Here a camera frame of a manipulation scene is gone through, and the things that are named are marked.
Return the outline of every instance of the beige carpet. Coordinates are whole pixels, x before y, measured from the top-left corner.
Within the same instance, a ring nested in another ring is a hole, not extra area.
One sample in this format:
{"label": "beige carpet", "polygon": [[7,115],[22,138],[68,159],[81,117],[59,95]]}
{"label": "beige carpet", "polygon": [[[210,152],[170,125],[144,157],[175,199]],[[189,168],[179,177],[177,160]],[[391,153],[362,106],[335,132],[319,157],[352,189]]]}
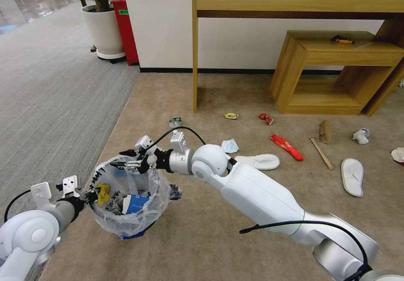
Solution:
{"label": "beige carpet", "polygon": [[[328,170],[308,139],[317,135],[324,116],[281,115],[268,95],[268,77],[201,75],[198,113],[191,113],[191,75],[141,74],[100,157],[104,161],[131,148],[145,134],[156,139],[181,116],[208,143],[234,138],[240,155],[274,153],[281,166],[266,172],[291,190],[307,211],[332,212],[380,244],[374,268],[404,273],[404,166],[390,151],[404,146],[404,89],[397,90],[375,114],[329,116],[330,145],[321,145],[335,169]],[[240,114],[227,120],[225,112]],[[266,112],[275,123],[258,119]],[[368,145],[351,141],[353,132],[370,129]],[[304,156],[297,162],[274,145],[276,133]],[[200,142],[186,133],[188,144]],[[168,138],[160,146],[167,148]],[[365,169],[364,196],[355,198],[342,186],[340,163],[356,158]],[[312,249],[286,236],[258,230],[240,235],[254,223],[228,205],[208,185],[175,174],[183,199],[172,202],[156,224],[137,239],[120,241],[104,232],[89,209],[68,229],[68,238],[48,262],[42,281],[56,280],[331,280],[316,264]]]}

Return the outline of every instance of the floor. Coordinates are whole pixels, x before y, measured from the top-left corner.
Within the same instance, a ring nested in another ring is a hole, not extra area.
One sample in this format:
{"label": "floor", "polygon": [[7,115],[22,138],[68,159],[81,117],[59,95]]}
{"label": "floor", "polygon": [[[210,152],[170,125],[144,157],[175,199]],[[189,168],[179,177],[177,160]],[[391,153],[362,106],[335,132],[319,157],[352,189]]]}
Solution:
{"label": "floor", "polygon": [[[0,212],[31,185],[85,183],[138,67],[91,53],[77,0],[0,0]],[[33,209],[28,197],[10,215]],[[27,280],[35,280],[40,269]]]}
{"label": "floor", "polygon": [[[371,118],[281,115],[268,95],[269,79],[265,75],[201,74],[198,112],[192,114],[191,74],[142,73],[100,161],[131,148],[142,135],[156,140],[169,129],[168,120],[180,116],[207,143],[234,138],[240,150],[233,155],[279,156],[280,167],[265,174],[287,187],[308,212],[331,212],[376,240],[380,250],[375,269],[403,274],[404,166],[392,160],[390,151],[404,146],[404,89],[394,91]],[[238,113],[240,118],[227,120],[226,112]],[[258,118],[262,112],[274,118],[272,125]],[[327,169],[309,140],[318,136],[325,118],[333,136],[331,144],[321,147],[333,170]],[[362,127],[370,130],[366,145],[352,140],[352,133]],[[277,147],[271,134],[287,139],[304,161],[297,162]],[[200,146],[191,133],[185,131],[185,136],[190,147]],[[169,139],[159,146],[168,149]],[[363,197],[353,197],[343,188],[340,164],[345,158],[355,158],[364,166]],[[313,259],[311,247],[265,230],[240,235],[240,229],[254,223],[226,203],[218,191],[190,177],[164,175],[180,186],[183,198],[170,203],[143,237],[121,241],[103,231],[87,208],[67,230],[66,240],[49,260],[41,281],[331,280]]]}

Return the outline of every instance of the blue face mask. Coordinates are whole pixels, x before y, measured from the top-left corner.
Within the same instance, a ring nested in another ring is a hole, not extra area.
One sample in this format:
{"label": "blue face mask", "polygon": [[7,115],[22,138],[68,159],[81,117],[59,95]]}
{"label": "blue face mask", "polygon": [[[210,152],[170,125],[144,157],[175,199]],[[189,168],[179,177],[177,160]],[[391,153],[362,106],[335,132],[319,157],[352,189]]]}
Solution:
{"label": "blue face mask", "polygon": [[237,146],[236,141],[234,139],[231,139],[222,142],[222,149],[226,153],[235,153],[236,151],[239,150],[239,147]]}

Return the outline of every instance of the yellow glove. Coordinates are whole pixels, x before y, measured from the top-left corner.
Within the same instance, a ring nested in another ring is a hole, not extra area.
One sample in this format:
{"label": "yellow glove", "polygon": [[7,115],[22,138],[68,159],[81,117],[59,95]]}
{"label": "yellow glove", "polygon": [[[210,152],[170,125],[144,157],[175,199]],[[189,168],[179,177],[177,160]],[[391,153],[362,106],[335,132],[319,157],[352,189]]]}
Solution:
{"label": "yellow glove", "polygon": [[104,205],[104,203],[109,201],[108,194],[111,191],[111,188],[109,187],[108,184],[102,184],[102,183],[98,183],[96,188],[100,189],[98,193],[98,206],[101,207]]}

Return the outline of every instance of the trash can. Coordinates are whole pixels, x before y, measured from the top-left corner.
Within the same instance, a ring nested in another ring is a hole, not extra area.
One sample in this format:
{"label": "trash can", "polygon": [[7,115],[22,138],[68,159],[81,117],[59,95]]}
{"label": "trash can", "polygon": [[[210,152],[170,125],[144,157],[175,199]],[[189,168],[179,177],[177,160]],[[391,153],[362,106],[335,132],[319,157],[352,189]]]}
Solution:
{"label": "trash can", "polygon": [[114,6],[128,65],[139,64],[138,52],[136,50],[135,38],[133,37],[126,0],[113,0],[111,3]]}
{"label": "trash can", "polygon": [[182,196],[178,186],[169,183],[159,170],[139,174],[111,165],[132,160],[120,155],[101,163],[90,183],[90,189],[98,195],[98,200],[90,204],[96,222],[122,240],[142,236],[166,210],[170,200]]}

